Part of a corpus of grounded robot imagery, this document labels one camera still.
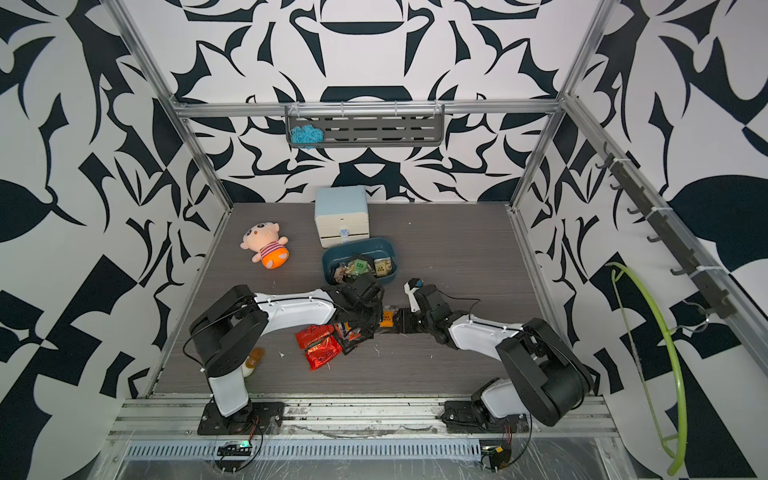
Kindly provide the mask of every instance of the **green curved tube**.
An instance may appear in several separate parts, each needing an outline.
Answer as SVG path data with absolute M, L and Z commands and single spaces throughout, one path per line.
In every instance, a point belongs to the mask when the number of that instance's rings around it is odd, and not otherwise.
M 613 275 L 611 275 L 611 280 L 614 282 L 614 288 L 616 288 L 616 281 L 618 281 L 619 277 L 621 277 L 621 275 L 624 273 L 626 273 L 627 276 L 629 276 L 629 278 L 634 282 L 635 286 L 637 286 L 637 289 L 640 290 L 640 293 L 643 294 L 643 298 L 645 298 L 645 301 L 648 303 L 650 311 L 653 312 L 656 323 L 658 323 L 659 329 L 661 330 L 661 335 L 664 337 L 664 343 L 667 345 L 667 353 L 670 356 L 670 364 L 672 365 L 672 373 L 674 374 L 675 387 L 677 389 L 677 435 L 672 435 L 669 437 L 661 436 L 661 430 L 659 428 L 658 421 L 656 420 L 656 413 L 654 412 L 653 405 L 650 403 L 650 395 L 648 394 L 647 389 L 646 395 L 648 396 L 648 404 L 650 406 L 650 410 L 654 415 L 656 430 L 659 435 L 659 440 L 661 441 L 661 446 L 670 457 L 672 456 L 672 450 L 667 447 L 667 442 L 671 439 L 677 438 L 677 452 L 674 453 L 674 460 L 672 461 L 672 465 L 670 465 L 670 467 L 667 469 L 668 475 L 674 475 L 685 462 L 685 448 L 688 442 L 688 410 L 685 403 L 683 372 L 680 369 L 680 360 L 677 358 L 677 349 L 675 348 L 674 342 L 672 341 L 672 332 L 669 330 L 669 328 L 667 328 L 667 323 L 664 321 L 664 317 L 661 315 L 661 311 L 659 310 L 658 305 L 656 305 L 654 298 L 650 295 L 648 290 L 646 290 L 645 285 L 643 285 L 640 279 L 637 278 L 634 272 L 621 263 L 610 262 L 607 263 L 606 266 L 615 266 L 621 271 L 621 274 L 618 277 L 613 278 Z

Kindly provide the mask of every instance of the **patterned backdrop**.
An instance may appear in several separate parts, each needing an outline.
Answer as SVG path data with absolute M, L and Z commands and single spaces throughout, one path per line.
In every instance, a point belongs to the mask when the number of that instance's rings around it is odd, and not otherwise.
M 701 243 L 763 311 L 768 306 L 768 4 L 623 0 L 577 88 L 580 99 Z M 574 351 L 597 378 L 629 452 L 666 478 L 653 419 L 618 310 L 609 261 L 634 269 L 671 326 L 706 301 L 602 160 L 565 118 L 521 212 Z M 677 427 L 670 363 L 639 291 L 620 294 L 664 435 Z M 766 478 L 768 379 L 716 316 L 673 335 L 683 369 L 688 451 L 681 478 Z
M 134 0 L 179 101 L 553 98 L 597 0 Z M 234 201 L 509 200 L 541 114 L 446 118 L 440 148 L 289 149 L 280 118 L 194 123 Z
M 439 147 L 290 148 L 280 118 L 192 123 L 235 202 L 311 202 L 320 187 L 366 185 L 374 201 L 509 200 L 545 114 L 445 119 Z
M 0 477 L 88 464 L 223 208 L 97 0 L 0 8 Z

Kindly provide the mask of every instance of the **metal wall shelf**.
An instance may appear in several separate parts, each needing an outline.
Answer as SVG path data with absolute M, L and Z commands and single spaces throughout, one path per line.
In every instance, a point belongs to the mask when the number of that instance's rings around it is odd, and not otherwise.
M 442 109 L 433 104 L 432 112 L 424 115 L 384 114 L 365 115 L 345 113 L 340 116 L 309 116 L 291 113 L 286 108 L 286 139 L 294 148 L 338 147 L 438 147 L 445 132 Z M 298 144 L 291 131 L 307 125 L 323 131 L 323 141 Z

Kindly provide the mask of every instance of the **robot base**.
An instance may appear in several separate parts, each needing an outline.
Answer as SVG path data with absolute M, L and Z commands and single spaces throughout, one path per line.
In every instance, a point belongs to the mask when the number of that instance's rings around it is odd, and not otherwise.
M 198 435 L 249 435 L 254 425 L 265 430 L 274 421 L 283 424 L 283 412 L 286 404 L 282 402 L 248 402 L 239 411 L 229 417 L 221 416 L 216 403 L 211 400 L 205 405 Z

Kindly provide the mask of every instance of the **red snack bag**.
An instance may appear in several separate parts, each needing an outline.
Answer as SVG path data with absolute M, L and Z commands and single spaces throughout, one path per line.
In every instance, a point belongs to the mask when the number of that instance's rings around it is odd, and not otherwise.
M 310 362 L 310 370 L 314 371 L 340 353 L 341 345 L 332 336 L 327 336 L 325 340 L 306 351 L 306 359 Z
M 332 332 L 333 325 L 310 325 L 296 334 L 296 341 L 299 342 L 299 348 L 306 350 L 310 345 Z

